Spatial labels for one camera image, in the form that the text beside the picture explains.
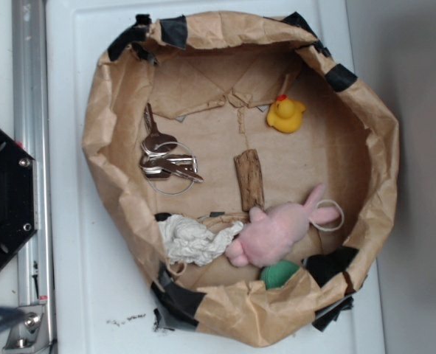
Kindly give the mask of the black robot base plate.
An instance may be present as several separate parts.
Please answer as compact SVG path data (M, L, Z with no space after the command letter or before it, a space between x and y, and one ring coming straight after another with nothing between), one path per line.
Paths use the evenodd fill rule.
M36 232L34 159L0 129L0 271Z

